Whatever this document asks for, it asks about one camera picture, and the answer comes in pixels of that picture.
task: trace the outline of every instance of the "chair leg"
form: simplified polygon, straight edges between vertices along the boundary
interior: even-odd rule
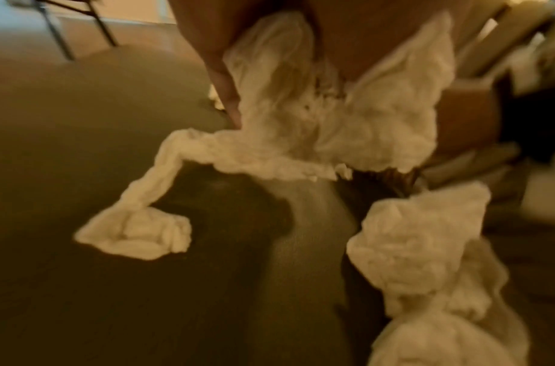
[[[46,6],[42,4],[42,2],[40,2],[39,0],[34,0],[34,6],[36,7],[36,10],[38,10],[38,12],[42,14],[42,16],[44,17],[44,20],[46,21],[46,25],[48,26],[48,29],[52,33],[54,40],[60,47],[64,57],[66,57],[67,60],[74,61],[74,56],[72,55],[71,49],[68,47],[68,45],[64,41],[64,38],[62,38],[58,30],[54,27],[54,25],[50,21],[50,17],[48,16],[48,10],[46,9]]]
[[[90,1],[86,2],[87,5],[89,6],[90,9],[90,15],[92,15],[95,18],[96,24],[98,25],[98,27],[101,29],[102,33],[104,34],[104,37],[107,39],[107,42],[110,43],[110,45],[112,47],[117,47],[118,44],[116,43],[116,41],[114,40],[112,34],[110,34],[110,32],[108,31],[108,28],[106,25],[104,25],[104,23],[102,22],[101,18],[98,16],[98,14],[96,13],[95,8],[92,6],[92,4],[90,3]]]

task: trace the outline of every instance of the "metal chair leg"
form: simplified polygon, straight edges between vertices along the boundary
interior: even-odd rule
[[[112,47],[117,47],[118,44],[116,43],[116,41],[114,40],[112,34],[110,34],[110,32],[108,31],[108,28],[104,25],[104,23],[102,22],[101,18],[98,16],[98,14],[96,13],[95,8],[92,6],[92,4],[90,3],[90,1],[87,1],[87,5],[89,6],[90,9],[90,15],[93,16],[95,18],[96,24],[98,25],[98,27],[101,29],[102,33],[104,34],[104,37],[107,39],[107,42],[110,43],[110,45]]]
[[[62,53],[64,54],[64,57],[66,57],[70,61],[74,61],[74,56],[72,55],[72,51],[70,47],[68,47],[68,45],[64,41],[64,38],[62,38],[58,30],[54,27],[54,25],[50,21],[50,17],[48,16],[48,10],[46,9],[46,6],[42,4],[39,0],[34,0],[34,6],[36,7],[36,10],[38,10],[38,12],[42,14],[42,16],[44,17],[44,20],[46,21],[46,25],[48,26],[48,29],[52,33],[54,40],[60,47]]]

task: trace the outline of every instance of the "floor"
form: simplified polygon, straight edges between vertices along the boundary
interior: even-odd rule
[[[53,23],[61,30],[77,59],[108,48],[92,21],[53,17]],[[110,21],[107,25],[121,45],[162,49],[191,62],[201,62],[175,25]],[[0,0],[0,86],[66,62],[38,12],[31,8],[11,7],[5,0]]]

